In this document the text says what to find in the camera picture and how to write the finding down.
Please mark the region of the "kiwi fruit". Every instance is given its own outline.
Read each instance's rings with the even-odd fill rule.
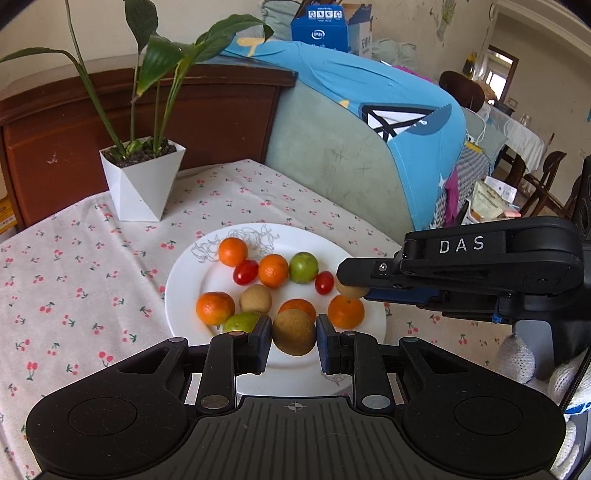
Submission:
[[[348,297],[350,299],[360,299],[369,293],[369,288],[367,287],[348,287],[347,285],[343,285],[336,275],[335,287],[343,297]]]
[[[259,283],[251,285],[240,295],[240,308],[243,312],[268,313],[271,310],[271,293]]]
[[[296,309],[277,314],[271,327],[271,335],[277,348],[292,356],[307,354],[316,343],[314,323],[307,313]]]

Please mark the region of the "cherry tomato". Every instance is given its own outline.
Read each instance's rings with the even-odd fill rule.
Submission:
[[[234,269],[234,281],[238,285],[248,285],[258,275],[258,263],[254,260],[245,260]]]
[[[328,295],[334,286],[335,278],[328,271],[320,272],[314,281],[314,288],[320,295]]]

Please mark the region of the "table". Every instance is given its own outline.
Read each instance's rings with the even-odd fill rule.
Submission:
[[[517,188],[525,173],[535,172],[540,167],[544,141],[525,125],[488,103],[482,106],[478,115],[487,118],[487,124],[503,132],[507,137],[506,145],[516,153],[505,183]]]
[[[38,474],[25,421],[42,396],[170,337],[167,276],[195,239],[225,225],[268,222],[305,228],[356,256],[391,257],[400,248],[250,160],[177,180],[160,223],[120,222],[114,212],[109,193],[100,193],[0,244],[1,479]],[[386,304],[385,315],[386,342],[416,335],[485,366],[511,333],[411,306]]]

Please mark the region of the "white wall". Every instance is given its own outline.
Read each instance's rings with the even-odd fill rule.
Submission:
[[[359,0],[348,0],[360,3]],[[374,6],[374,38],[417,45],[418,70],[438,79],[443,70],[461,70],[471,51],[480,53],[491,26],[489,0],[457,0],[444,41],[436,37],[441,0],[365,0]],[[257,14],[259,0],[154,0],[159,33],[194,41],[215,21],[231,13]],[[70,0],[74,29],[86,60],[133,53],[121,0]],[[63,0],[37,0],[0,32],[0,56],[25,47],[72,49]],[[0,64],[0,89],[24,76],[64,65],[59,55],[40,55]]]
[[[392,38],[417,45],[417,70],[438,80],[445,70],[461,72],[468,55],[479,54],[492,33],[491,1],[457,0],[444,41],[437,36],[442,0],[370,0],[374,13],[374,39]]]
[[[513,117],[529,114],[531,130],[546,143],[555,133],[548,152],[567,153],[550,190],[565,203],[581,173],[585,156],[581,150],[591,154],[591,122],[586,121],[591,108],[591,65],[541,32],[504,15],[497,20],[491,43],[519,58],[508,93],[519,102]]]
[[[258,0],[154,0],[158,32],[191,42],[230,14],[256,14]],[[130,54],[135,40],[125,22],[122,0],[70,0],[72,21],[85,60]],[[63,0],[37,0],[0,32],[0,57],[25,47],[70,50]],[[59,54],[37,55],[0,64],[0,89],[24,76],[67,64]]]

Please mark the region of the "doorway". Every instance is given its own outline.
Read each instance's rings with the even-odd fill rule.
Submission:
[[[519,59],[514,55],[493,45],[488,46],[480,77],[492,88],[502,103],[509,93],[518,63]]]

